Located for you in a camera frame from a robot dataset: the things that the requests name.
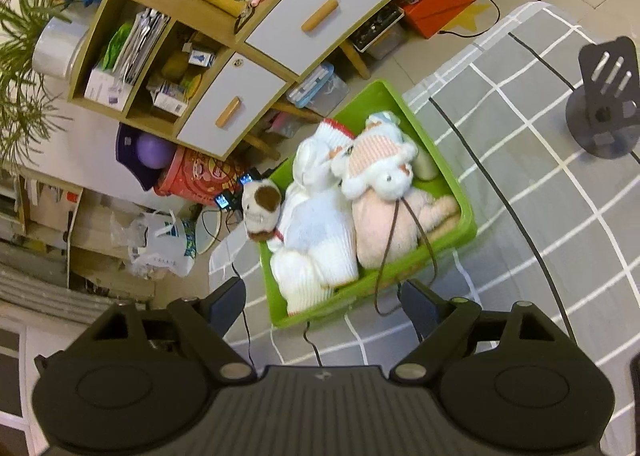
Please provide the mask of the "purple ball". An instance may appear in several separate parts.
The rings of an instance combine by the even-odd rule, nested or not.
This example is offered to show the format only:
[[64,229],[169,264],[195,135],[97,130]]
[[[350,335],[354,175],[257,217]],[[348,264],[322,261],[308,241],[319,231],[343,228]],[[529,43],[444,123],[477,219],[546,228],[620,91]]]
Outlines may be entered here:
[[174,159],[177,146],[150,133],[142,133],[136,142],[137,158],[145,168],[163,170]]

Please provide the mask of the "black phone stand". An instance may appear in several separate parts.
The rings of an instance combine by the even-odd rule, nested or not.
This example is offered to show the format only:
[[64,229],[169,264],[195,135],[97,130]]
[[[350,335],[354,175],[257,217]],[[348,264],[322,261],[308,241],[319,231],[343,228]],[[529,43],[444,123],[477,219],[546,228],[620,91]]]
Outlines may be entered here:
[[639,66],[628,36],[588,44],[578,54],[582,85],[567,101],[565,120],[575,142],[595,157],[629,155],[639,142]]

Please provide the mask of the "red snack bucket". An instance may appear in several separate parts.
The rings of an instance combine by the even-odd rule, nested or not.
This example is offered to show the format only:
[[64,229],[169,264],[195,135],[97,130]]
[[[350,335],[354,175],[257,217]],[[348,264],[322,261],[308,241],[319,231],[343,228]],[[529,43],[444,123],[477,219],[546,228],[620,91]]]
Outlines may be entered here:
[[245,165],[233,158],[219,160],[205,153],[179,146],[171,164],[154,185],[157,196],[178,196],[201,205],[216,205],[225,190],[237,190]]

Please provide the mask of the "orange shoe box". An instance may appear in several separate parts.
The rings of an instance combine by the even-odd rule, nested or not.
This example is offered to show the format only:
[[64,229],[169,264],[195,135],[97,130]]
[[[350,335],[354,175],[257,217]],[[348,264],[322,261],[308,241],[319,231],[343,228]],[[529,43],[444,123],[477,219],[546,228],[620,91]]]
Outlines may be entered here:
[[422,36],[431,38],[476,0],[397,0],[406,23]]

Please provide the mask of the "green plastic bin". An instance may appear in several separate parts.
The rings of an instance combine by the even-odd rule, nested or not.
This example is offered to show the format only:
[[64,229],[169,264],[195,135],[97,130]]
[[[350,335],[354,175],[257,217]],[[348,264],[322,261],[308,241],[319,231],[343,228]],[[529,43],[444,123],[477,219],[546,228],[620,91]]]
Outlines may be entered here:
[[284,202],[260,256],[277,328],[369,297],[477,232],[447,161],[384,81],[319,124],[271,179]]

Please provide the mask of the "white glove red cuff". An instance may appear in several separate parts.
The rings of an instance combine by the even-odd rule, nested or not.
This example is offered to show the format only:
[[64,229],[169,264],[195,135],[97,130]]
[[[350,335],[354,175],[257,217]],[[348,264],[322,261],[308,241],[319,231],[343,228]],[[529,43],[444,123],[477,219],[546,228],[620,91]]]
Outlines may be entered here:
[[345,125],[332,119],[324,119],[314,134],[304,139],[297,148],[293,160],[293,181],[307,194],[314,195],[337,183],[332,174],[332,155],[337,149],[352,145],[355,135]]

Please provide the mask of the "white plastic bag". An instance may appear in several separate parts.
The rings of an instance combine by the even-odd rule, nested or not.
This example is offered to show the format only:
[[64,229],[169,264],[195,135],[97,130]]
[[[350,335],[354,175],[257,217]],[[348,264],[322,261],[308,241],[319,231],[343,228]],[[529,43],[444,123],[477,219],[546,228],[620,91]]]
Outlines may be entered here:
[[172,211],[113,213],[110,233],[112,245],[127,251],[126,270],[137,277],[186,277],[198,256],[194,223]]

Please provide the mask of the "white knitted glove in bin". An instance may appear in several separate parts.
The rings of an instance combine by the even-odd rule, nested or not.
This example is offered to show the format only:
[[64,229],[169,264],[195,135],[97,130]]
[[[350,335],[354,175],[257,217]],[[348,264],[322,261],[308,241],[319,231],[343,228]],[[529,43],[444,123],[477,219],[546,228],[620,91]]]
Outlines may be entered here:
[[317,266],[307,254],[281,249],[271,257],[270,268],[286,301],[288,316],[305,312],[332,297],[333,291],[323,285]]

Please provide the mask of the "green potted plant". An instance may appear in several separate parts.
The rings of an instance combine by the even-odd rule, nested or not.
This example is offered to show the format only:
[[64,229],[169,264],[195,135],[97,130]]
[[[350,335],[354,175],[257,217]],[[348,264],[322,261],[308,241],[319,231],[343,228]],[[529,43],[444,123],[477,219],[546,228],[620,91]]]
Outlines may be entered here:
[[32,64],[51,21],[69,23],[56,0],[1,0],[1,161],[26,165],[62,129],[44,75]]

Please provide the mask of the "small screen device left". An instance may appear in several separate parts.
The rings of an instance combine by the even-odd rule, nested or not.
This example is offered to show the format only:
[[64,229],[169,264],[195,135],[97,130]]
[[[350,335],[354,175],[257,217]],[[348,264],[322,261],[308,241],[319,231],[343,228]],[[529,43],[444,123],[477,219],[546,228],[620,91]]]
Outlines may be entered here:
[[218,205],[218,208],[220,208],[221,211],[234,208],[234,197],[232,192],[229,190],[224,190],[222,193],[218,194],[214,198],[214,202],[216,202],[216,205]]

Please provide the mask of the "wooden drawer cabinet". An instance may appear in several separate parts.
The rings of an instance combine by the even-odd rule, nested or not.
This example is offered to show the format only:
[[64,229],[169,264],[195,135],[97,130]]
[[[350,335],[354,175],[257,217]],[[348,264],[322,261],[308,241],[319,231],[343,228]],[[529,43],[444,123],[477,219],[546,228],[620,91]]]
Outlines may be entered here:
[[[391,0],[262,0],[242,29],[232,15],[207,0],[102,0],[76,61],[68,99],[138,130],[226,159],[240,142],[277,158],[279,153],[253,134],[270,109],[291,111],[285,91],[340,48],[359,74],[369,73],[349,35]],[[122,108],[87,97],[99,53],[123,22],[143,8],[167,16],[162,32],[143,55],[140,75]],[[146,82],[160,71],[188,32],[204,35],[213,64],[180,116],[157,108]]]

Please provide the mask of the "grey checked tablecloth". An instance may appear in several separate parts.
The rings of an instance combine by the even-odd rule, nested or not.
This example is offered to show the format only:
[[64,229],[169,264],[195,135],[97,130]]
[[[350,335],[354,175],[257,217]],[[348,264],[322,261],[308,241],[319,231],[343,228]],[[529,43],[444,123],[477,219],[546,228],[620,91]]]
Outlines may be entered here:
[[615,393],[602,440],[636,452],[639,351],[639,158],[602,160],[570,136],[565,107],[592,36],[543,2],[515,8],[405,96],[433,138],[477,226],[420,278],[444,298],[506,311],[529,301],[605,373]]

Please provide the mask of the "pink fluffy plush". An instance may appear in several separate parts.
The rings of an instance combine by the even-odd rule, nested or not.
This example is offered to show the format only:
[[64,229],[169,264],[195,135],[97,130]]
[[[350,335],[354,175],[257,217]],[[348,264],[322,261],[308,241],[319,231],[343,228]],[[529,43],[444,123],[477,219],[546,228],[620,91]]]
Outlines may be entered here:
[[[404,197],[429,242],[452,231],[460,221],[460,207],[454,196],[439,198],[411,187]],[[352,204],[359,264],[365,269],[379,268],[388,239],[386,261],[395,262],[415,250],[422,236],[419,226],[402,200],[384,201],[368,190]]]

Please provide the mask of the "white fluffy sock roll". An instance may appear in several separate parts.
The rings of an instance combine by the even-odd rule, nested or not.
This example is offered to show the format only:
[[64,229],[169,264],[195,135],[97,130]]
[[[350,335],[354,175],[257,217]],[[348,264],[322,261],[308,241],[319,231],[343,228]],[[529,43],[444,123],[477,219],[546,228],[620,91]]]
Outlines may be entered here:
[[335,289],[358,279],[352,206],[337,185],[288,210],[278,232],[282,246],[273,254],[284,248],[307,254],[324,286]]

